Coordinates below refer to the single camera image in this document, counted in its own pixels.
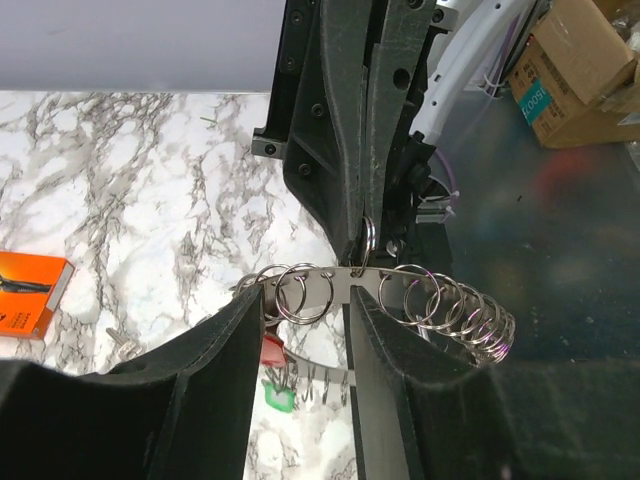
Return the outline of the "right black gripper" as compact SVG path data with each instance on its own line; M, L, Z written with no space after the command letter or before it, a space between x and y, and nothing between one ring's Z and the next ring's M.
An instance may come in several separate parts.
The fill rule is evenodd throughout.
M357 249L363 200L377 244L383 200L435 189L434 145L412 122L430 50L449 30L450 9L439 1L285 5L268 117L252 150L282 161L286 186L341 264Z

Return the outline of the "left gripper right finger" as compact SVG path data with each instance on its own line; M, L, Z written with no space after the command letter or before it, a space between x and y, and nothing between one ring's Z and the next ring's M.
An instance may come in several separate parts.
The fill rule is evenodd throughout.
M455 359L350 292L359 473L367 479L635 479L635 361Z

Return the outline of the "red key tag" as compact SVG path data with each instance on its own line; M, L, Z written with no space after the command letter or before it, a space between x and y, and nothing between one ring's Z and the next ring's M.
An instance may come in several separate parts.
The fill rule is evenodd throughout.
M271 334L265 334L262 340L260 363L271 368L284 368L287 365L287 354L284 342Z

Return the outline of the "green key tag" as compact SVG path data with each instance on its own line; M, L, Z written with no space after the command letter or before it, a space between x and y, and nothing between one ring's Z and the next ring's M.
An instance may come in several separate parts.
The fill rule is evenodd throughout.
M264 381L262 385L264 399L268 406L282 413L291 413L295 410L296 395L291 389L280 389L270 381Z

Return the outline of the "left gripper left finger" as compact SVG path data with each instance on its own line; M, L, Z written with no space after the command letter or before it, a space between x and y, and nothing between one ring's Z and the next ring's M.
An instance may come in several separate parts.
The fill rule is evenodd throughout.
M1 364L5 479L239 479L263 338L263 291L104 374Z

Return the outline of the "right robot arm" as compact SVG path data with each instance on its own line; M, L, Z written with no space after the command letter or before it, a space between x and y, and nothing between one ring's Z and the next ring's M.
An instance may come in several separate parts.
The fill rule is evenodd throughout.
M459 93L527 1L289 1L266 123L252 151L343 265L363 266L415 220Z

